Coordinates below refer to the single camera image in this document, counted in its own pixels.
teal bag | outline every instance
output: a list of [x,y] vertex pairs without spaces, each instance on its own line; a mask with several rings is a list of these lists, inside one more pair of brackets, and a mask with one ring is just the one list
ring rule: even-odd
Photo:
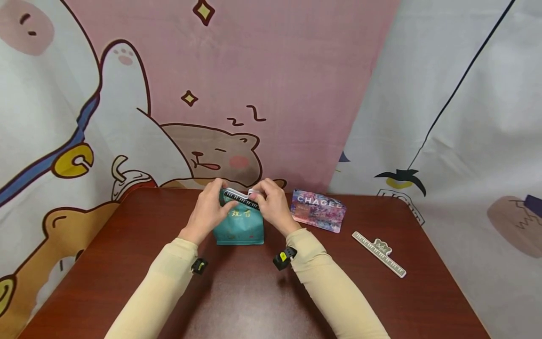
[[[220,192],[220,205],[231,199]],[[239,203],[212,231],[217,245],[262,245],[263,217],[259,210]]]

beige long sleeve shirt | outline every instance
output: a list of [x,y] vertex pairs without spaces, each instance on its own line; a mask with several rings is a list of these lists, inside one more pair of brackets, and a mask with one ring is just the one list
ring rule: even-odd
[[[389,339],[363,294],[312,233],[295,231],[286,244],[297,250],[292,268],[338,339]],[[156,338],[188,286],[196,258],[197,246],[189,241],[177,238],[164,246],[105,339]]]

white curtain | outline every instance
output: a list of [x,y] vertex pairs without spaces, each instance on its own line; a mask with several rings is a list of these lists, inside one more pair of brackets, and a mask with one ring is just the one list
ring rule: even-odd
[[494,339],[542,333],[541,16],[539,0],[403,0],[329,188],[408,196]]

fabric backdrop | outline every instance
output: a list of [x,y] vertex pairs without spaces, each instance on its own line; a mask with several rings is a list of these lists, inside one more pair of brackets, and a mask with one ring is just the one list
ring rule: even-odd
[[408,203],[494,339],[542,337],[541,17],[403,0],[329,188]]
[[0,336],[135,188],[325,191],[398,4],[0,0]]

pink backdrop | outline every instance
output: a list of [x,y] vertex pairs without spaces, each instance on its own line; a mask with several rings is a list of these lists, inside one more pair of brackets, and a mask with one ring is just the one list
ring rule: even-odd
[[119,38],[137,48],[157,122],[255,134],[263,177],[325,191],[399,0],[208,0],[208,26],[197,0],[67,3],[98,54]]

